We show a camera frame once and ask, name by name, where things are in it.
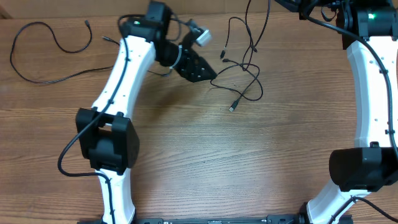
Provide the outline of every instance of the robotic arm link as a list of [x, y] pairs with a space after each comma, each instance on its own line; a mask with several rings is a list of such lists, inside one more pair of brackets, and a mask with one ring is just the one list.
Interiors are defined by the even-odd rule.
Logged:
[[[183, 41], [179, 45], [171, 43], [165, 37], [172, 11], [164, 3], [151, 1], [146, 15], [130, 17], [121, 26], [125, 42], [120, 42], [119, 55], [109, 80], [91, 110], [80, 109], [76, 116], [77, 130], [81, 132], [98, 114], [104, 113], [80, 138], [83, 157], [90, 160], [91, 167], [97, 173], [110, 179], [113, 198], [112, 201], [107, 201], [108, 183], [99, 177], [104, 199], [104, 215], [97, 223], [352, 223], [351, 217], [343, 214], [354, 204], [353, 198], [363, 198], [371, 192], [378, 191], [384, 185], [391, 185], [398, 180], [398, 160], [393, 142], [389, 138], [392, 136], [398, 140], [396, 135], [393, 135], [392, 129], [393, 125], [398, 125], [398, 104], [394, 101], [398, 98], [396, 79], [398, 22], [397, 13], [395, 9], [393, 10], [391, 2], [387, 0], [276, 1], [292, 12], [299, 12], [300, 19], [307, 19], [315, 6], [327, 5], [331, 10], [339, 10], [338, 27], [366, 41], [364, 45], [362, 41], [343, 36], [343, 48], [347, 49], [355, 82], [357, 106], [355, 148], [332, 152], [329, 161], [331, 180], [324, 189], [306, 203], [296, 215], [268, 215], [266, 218], [238, 220], [167, 221], [160, 218], [145, 220], [134, 218], [135, 207], [131, 200], [130, 172], [139, 152], [139, 138], [131, 121], [134, 104], [148, 68], [156, 60], [162, 66], [174, 68], [190, 82], [211, 80], [217, 76], [206, 60], [192, 49], [195, 43], [199, 46], [206, 45], [211, 39], [210, 31], [190, 21], [186, 24], [190, 32]], [[124, 43], [127, 44], [129, 52], [125, 52]], [[127, 68], [123, 82], [114, 100], [107, 107], [108, 100], [121, 78], [126, 60]], [[389, 87], [385, 83], [386, 71], [391, 98], [386, 94]], [[390, 119], [390, 111], [394, 112], [391, 115], [394, 119]], [[101, 129], [105, 125], [111, 126], [111, 131]]]

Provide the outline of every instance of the wooden table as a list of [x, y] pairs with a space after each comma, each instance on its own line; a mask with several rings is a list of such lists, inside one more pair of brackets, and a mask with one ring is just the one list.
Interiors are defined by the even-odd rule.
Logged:
[[[226, 40], [228, 15], [193, 18], [213, 40], [198, 53], [216, 71]], [[187, 20], [190, 16], [181, 16]], [[265, 14], [250, 14], [257, 39]], [[66, 49], [86, 44], [85, 18], [44, 19]], [[89, 18], [92, 44], [80, 54], [65, 54], [45, 27], [28, 28], [17, 42], [14, 61], [22, 74], [51, 80], [84, 69], [113, 65], [119, 39], [116, 17]], [[90, 108], [110, 71], [95, 72], [54, 85], [34, 85], [9, 64], [16, 32], [33, 20], [0, 21], [0, 223], [76, 223], [100, 218], [103, 201], [98, 179], [69, 178], [57, 159], [75, 135], [77, 109]], [[171, 34], [175, 35], [176, 25]], [[226, 57], [240, 60], [249, 38], [234, 22]], [[141, 88], [134, 126], [141, 140], [132, 170], [137, 216], [163, 218], [263, 217], [295, 213], [329, 179], [328, 158], [353, 147], [356, 107], [353, 75], [340, 36], [299, 21], [298, 15], [272, 13], [253, 62], [260, 66], [264, 97], [241, 100], [209, 82], [189, 83], [148, 74]], [[155, 65], [152, 70], [166, 68]], [[244, 89], [251, 77], [230, 70], [216, 83]], [[248, 95], [260, 93], [253, 85]], [[91, 171], [74, 145], [65, 157], [69, 172]], [[397, 185], [368, 197], [398, 216]], [[389, 223], [358, 203], [350, 211], [358, 223]]]

